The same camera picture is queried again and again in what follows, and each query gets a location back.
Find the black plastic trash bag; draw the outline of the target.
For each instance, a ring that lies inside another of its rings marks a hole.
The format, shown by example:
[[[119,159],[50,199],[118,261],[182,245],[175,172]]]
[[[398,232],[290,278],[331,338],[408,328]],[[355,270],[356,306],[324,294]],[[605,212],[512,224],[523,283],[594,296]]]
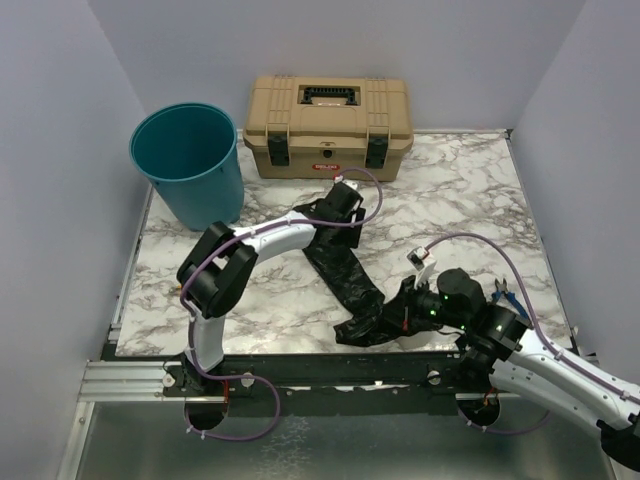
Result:
[[[420,292],[409,276],[400,283],[389,301],[367,275],[353,249],[360,239],[361,227],[318,226],[303,253],[338,302],[351,318],[334,327],[338,344],[372,347],[400,337],[437,331],[429,309],[419,305]]]

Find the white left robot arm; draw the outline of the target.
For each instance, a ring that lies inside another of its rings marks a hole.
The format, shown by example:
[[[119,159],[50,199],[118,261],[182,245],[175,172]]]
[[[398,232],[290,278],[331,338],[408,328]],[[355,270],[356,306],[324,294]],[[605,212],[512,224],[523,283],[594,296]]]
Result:
[[[352,224],[364,219],[362,201],[357,182],[338,178],[325,197],[275,220],[236,229],[215,222],[204,231],[177,273],[180,302],[190,314],[186,382],[195,392],[210,394],[220,385],[225,317],[243,296],[254,268],[309,247],[333,227],[357,233]]]

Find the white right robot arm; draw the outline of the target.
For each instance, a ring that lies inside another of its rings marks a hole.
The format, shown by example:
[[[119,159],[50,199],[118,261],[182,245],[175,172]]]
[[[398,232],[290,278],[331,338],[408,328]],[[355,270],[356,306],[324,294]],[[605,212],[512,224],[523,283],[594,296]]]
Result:
[[[595,434],[602,450],[631,470],[639,468],[639,386],[616,378],[547,339],[532,321],[486,300],[480,284],[450,269],[431,290],[426,274],[405,278],[402,330],[423,325],[460,331],[456,382],[481,391],[515,393]]]

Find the teal plastic trash bin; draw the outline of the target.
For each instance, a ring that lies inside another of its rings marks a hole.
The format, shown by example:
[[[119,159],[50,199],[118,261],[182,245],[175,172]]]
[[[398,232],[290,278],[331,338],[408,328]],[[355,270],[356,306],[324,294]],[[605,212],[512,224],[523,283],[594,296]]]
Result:
[[[177,220],[202,231],[241,216],[237,141],[236,126],[224,110],[181,103],[144,119],[131,136],[129,154]]]

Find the tan plastic toolbox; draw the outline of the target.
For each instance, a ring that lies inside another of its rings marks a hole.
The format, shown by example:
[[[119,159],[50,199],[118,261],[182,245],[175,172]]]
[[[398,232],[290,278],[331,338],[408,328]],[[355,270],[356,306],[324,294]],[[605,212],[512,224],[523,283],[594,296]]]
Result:
[[[324,179],[370,171],[392,182],[412,148],[405,81],[261,76],[253,84],[243,140],[265,179]]]

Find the blue-handled pliers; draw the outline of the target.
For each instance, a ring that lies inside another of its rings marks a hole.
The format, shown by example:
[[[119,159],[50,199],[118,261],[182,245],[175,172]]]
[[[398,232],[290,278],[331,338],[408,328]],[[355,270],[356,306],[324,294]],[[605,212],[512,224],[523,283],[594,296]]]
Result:
[[[498,279],[494,280],[495,291],[491,294],[491,301],[493,304],[496,304],[500,299],[506,300],[516,311],[517,313],[528,319],[529,315],[525,310],[524,306],[517,300],[514,292],[508,289],[508,285],[505,279],[499,281]]]

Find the black front mounting rail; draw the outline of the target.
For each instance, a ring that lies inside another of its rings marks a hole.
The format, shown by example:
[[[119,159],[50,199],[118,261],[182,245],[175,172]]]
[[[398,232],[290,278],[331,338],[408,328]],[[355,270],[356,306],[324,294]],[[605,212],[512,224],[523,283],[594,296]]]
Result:
[[[202,377],[184,357],[165,364],[163,394],[196,417],[464,413],[481,425],[501,412],[495,388],[468,389],[454,377],[454,352],[228,355]]]

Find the aluminium extrusion frame rail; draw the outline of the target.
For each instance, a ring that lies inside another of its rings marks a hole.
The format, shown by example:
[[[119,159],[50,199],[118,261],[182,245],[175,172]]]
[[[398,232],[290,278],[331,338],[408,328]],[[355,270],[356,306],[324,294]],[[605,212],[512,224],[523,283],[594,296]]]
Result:
[[[125,276],[116,296],[116,304],[105,343],[96,361],[86,363],[69,437],[56,477],[79,477],[93,424],[100,404],[142,403],[161,399],[161,366],[158,361],[130,358],[122,360],[111,356],[120,336],[124,311],[134,276],[136,261],[143,238],[153,192],[148,189],[136,227],[134,243],[126,263]]]

